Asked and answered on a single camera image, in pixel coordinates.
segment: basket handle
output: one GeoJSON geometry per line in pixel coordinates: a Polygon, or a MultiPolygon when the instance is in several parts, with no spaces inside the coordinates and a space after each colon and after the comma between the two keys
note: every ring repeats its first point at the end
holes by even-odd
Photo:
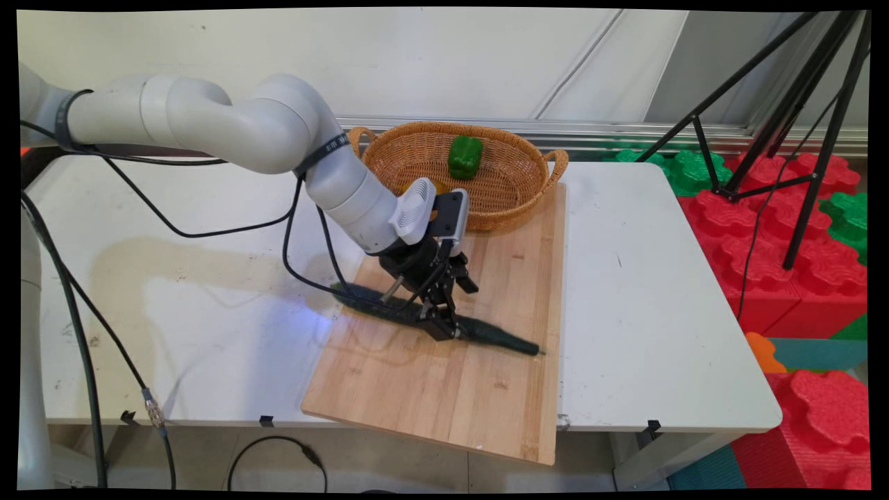
{"type": "Polygon", "coordinates": [[[543,161],[548,162],[553,157],[556,159],[556,166],[553,167],[553,173],[549,176],[549,180],[547,181],[547,183],[543,184],[541,195],[547,192],[549,188],[555,186],[558,180],[562,177],[562,174],[565,173],[565,169],[568,168],[568,153],[562,151],[561,149],[550,151],[549,153],[543,155],[543,161]]]}
{"type": "Polygon", "coordinates": [[[368,137],[370,137],[371,143],[373,143],[377,139],[377,134],[371,132],[371,129],[367,128],[366,126],[357,126],[348,131],[348,141],[352,143],[352,150],[355,151],[355,156],[359,158],[361,157],[361,155],[358,153],[358,143],[361,142],[362,135],[367,135],[368,137]]]}

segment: red foam block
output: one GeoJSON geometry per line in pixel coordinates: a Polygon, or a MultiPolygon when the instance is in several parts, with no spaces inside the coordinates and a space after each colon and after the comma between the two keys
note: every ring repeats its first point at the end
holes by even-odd
{"type": "MultiPolygon", "coordinates": [[[[729,203],[709,191],[702,191],[693,198],[680,198],[679,205],[683,207],[725,299],[737,315],[744,263],[756,213],[743,204],[729,203]]],[[[778,246],[766,238],[757,239],[744,293],[743,330],[763,332],[799,303],[799,293],[790,283],[792,271],[781,267],[782,257],[778,246]]]]}
{"type": "MultiPolygon", "coordinates": [[[[818,157],[812,153],[804,153],[787,165],[787,169],[795,176],[807,175],[815,171],[818,157]]],[[[818,198],[830,198],[836,192],[855,194],[855,188],[861,176],[853,170],[849,170],[849,162],[841,157],[830,156],[828,169],[818,189],[818,198]]]]}
{"type": "MultiPolygon", "coordinates": [[[[727,157],[725,159],[725,167],[734,172],[737,170],[738,165],[741,164],[743,159],[744,155],[727,157]]],[[[763,188],[775,184],[775,180],[778,179],[778,172],[781,170],[781,166],[784,165],[785,160],[785,157],[769,158],[765,155],[760,155],[759,158],[757,158],[757,161],[753,163],[753,166],[750,167],[750,170],[747,171],[747,174],[744,175],[744,180],[741,181],[741,186],[739,187],[738,192],[754,190],[756,188],[763,188]]],[[[789,181],[794,177],[798,177],[798,175],[793,174],[790,171],[790,165],[788,165],[787,168],[784,169],[784,173],[781,175],[781,180],[789,181]]]]}
{"type": "Polygon", "coordinates": [[[732,444],[748,488],[870,489],[868,389],[848,374],[765,374],[781,425],[732,444]]]}
{"type": "MultiPolygon", "coordinates": [[[[746,205],[750,210],[758,212],[768,193],[743,198],[739,203],[746,205]]],[[[765,235],[774,242],[781,242],[785,248],[789,245],[793,229],[797,226],[800,210],[803,208],[805,190],[782,189],[776,190],[769,200],[769,204],[763,210],[763,216],[759,221],[760,234],[765,235]]],[[[812,210],[809,222],[805,227],[804,239],[830,239],[828,228],[832,223],[830,216],[818,210],[812,210]]]]}
{"type": "Polygon", "coordinates": [[[827,339],[868,311],[868,272],[858,252],[833,239],[803,240],[791,279],[799,303],[766,337],[827,339]]]}

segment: black tripod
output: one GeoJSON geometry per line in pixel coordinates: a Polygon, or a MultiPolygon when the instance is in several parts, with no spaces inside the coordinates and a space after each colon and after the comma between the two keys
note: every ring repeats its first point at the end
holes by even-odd
{"type": "Polygon", "coordinates": [[[821,152],[818,155],[818,161],[815,164],[814,172],[795,179],[790,179],[789,181],[778,181],[771,186],[765,186],[763,188],[741,193],[738,192],[738,188],[741,186],[741,181],[743,180],[744,175],[746,175],[750,170],[750,167],[755,164],[763,151],[768,148],[766,151],[768,157],[774,157],[778,152],[778,148],[787,137],[787,134],[797,120],[800,111],[812,95],[812,92],[814,92],[818,82],[821,81],[821,77],[833,61],[834,56],[837,54],[837,50],[839,50],[839,47],[845,40],[846,36],[848,36],[849,31],[852,29],[852,26],[858,17],[862,14],[862,11],[842,11],[837,15],[827,33],[825,33],[824,37],[815,47],[812,55],[790,85],[787,93],[778,103],[775,111],[765,122],[757,137],[753,140],[753,143],[750,145],[747,153],[745,153],[741,164],[738,165],[734,175],[732,175],[732,178],[725,184],[725,186],[719,185],[716,168],[713,166],[713,160],[710,158],[709,147],[707,146],[707,140],[704,137],[701,120],[698,116],[701,112],[716,102],[716,100],[726,91],[732,88],[732,86],[744,78],[744,76],[760,62],[774,52],[775,49],[793,36],[794,33],[802,28],[809,20],[814,18],[815,15],[818,14],[817,12],[804,12],[800,15],[792,24],[790,24],[790,26],[775,37],[773,41],[763,47],[753,59],[744,64],[744,66],[738,69],[738,71],[729,77],[729,79],[720,85],[711,95],[707,96],[704,101],[695,106],[688,115],[683,117],[676,126],[664,134],[663,137],[655,142],[652,147],[636,161],[644,162],[647,160],[652,154],[662,148],[670,139],[691,123],[698,136],[698,143],[701,145],[701,153],[707,164],[712,190],[714,193],[728,198],[729,201],[737,202],[741,198],[808,182],[809,189],[805,193],[805,199],[803,201],[803,206],[800,209],[797,225],[793,230],[793,236],[790,238],[790,244],[787,253],[784,256],[784,269],[789,270],[793,268],[794,261],[797,258],[799,245],[803,241],[805,227],[808,225],[809,217],[815,207],[815,199],[818,196],[818,190],[821,188],[821,181],[824,178],[824,173],[827,171],[830,155],[833,153],[834,145],[837,143],[840,126],[843,124],[843,118],[849,108],[849,101],[852,99],[855,83],[858,81],[859,74],[861,73],[861,66],[864,64],[864,60],[867,58],[870,51],[871,14],[870,11],[863,13],[864,23],[861,26],[861,33],[858,35],[858,42],[855,45],[852,59],[849,61],[849,69],[845,73],[843,86],[840,88],[837,96],[834,97],[836,107],[833,110],[827,131],[824,134],[824,140],[821,144],[821,152]]]}

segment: wooden cutting board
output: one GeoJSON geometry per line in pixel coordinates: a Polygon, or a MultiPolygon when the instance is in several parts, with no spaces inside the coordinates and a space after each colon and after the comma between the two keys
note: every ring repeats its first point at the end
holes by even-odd
{"type": "MultiPolygon", "coordinates": [[[[552,465],[564,249],[565,186],[558,184],[516,225],[467,235],[463,252],[479,291],[453,293],[458,314],[535,342],[548,355],[436,342],[417,328],[343,308],[302,411],[552,465]]],[[[393,279],[368,257],[355,282],[385,291],[393,279]]]]}

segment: table leg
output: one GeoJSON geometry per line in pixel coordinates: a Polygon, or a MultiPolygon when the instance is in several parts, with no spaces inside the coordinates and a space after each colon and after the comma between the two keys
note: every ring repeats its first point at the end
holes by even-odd
{"type": "MultiPolygon", "coordinates": [[[[102,440],[106,453],[119,428],[120,425],[102,425],[102,440]]],[[[73,448],[52,443],[50,450],[55,480],[76,488],[97,485],[96,460],[92,452],[92,427],[84,426],[73,448]]]]}
{"type": "MultiPolygon", "coordinates": [[[[635,442],[635,434],[629,432],[626,434],[635,442]]],[[[645,448],[622,460],[621,455],[628,455],[624,449],[627,447],[627,439],[613,438],[612,446],[617,444],[620,450],[619,454],[615,454],[617,466],[613,472],[614,484],[618,491],[648,488],[743,435],[743,433],[664,433],[645,448]]]]}

